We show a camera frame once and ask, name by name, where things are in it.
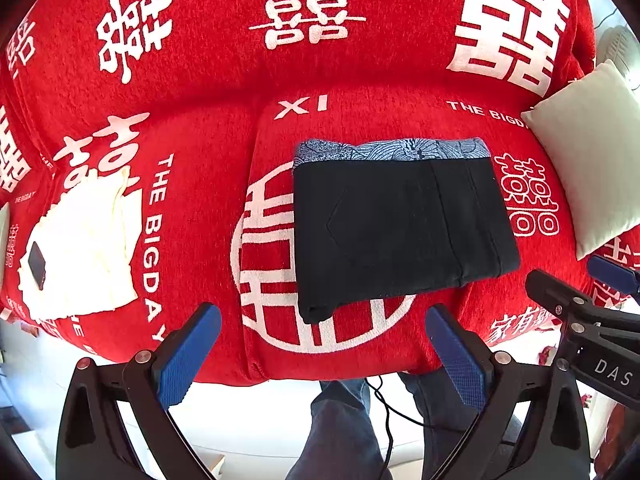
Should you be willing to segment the black pants with floral trim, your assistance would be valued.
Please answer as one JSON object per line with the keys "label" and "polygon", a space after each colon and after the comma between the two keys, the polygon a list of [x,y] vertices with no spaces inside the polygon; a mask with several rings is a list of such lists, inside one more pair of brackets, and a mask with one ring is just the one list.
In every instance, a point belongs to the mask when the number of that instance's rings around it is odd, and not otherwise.
{"label": "black pants with floral trim", "polygon": [[521,264],[480,138],[310,139],[297,145],[292,175],[307,324],[346,304],[462,287]]}

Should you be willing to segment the cream pillow on right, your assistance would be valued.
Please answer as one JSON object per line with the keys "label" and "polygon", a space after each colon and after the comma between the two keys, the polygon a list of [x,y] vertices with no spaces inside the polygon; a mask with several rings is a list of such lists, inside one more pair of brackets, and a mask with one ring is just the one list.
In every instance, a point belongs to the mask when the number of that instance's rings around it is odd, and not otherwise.
{"label": "cream pillow on right", "polygon": [[639,103],[612,61],[521,118],[561,180],[577,259],[639,225]]}

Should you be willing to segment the cream pillow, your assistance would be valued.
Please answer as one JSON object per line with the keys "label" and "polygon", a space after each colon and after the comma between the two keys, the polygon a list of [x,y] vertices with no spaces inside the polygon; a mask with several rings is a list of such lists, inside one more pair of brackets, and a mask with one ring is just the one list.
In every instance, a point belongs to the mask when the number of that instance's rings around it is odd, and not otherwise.
{"label": "cream pillow", "polygon": [[521,118],[561,180],[577,259],[639,225],[639,103],[612,61]]}
{"label": "cream pillow", "polygon": [[6,245],[8,244],[10,228],[10,205],[4,204],[0,209],[0,259],[6,260]]}

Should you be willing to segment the black phone on bed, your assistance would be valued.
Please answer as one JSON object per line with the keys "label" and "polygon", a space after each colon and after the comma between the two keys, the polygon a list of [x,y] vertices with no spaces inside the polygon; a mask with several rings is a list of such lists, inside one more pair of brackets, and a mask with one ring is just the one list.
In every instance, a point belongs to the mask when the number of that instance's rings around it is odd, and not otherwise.
{"label": "black phone on bed", "polygon": [[32,272],[32,277],[39,290],[43,290],[44,282],[46,281],[46,259],[43,257],[40,247],[36,242],[30,246],[28,254],[28,267]]}

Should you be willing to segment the cream pillow on left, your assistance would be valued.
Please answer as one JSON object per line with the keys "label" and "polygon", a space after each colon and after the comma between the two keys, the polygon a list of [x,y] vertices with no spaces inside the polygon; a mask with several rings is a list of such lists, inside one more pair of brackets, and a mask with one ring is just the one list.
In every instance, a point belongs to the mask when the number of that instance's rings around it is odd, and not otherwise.
{"label": "cream pillow on left", "polygon": [[10,228],[10,205],[4,204],[0,209],[0,259],[6,260],[6,245],[8,244]]}

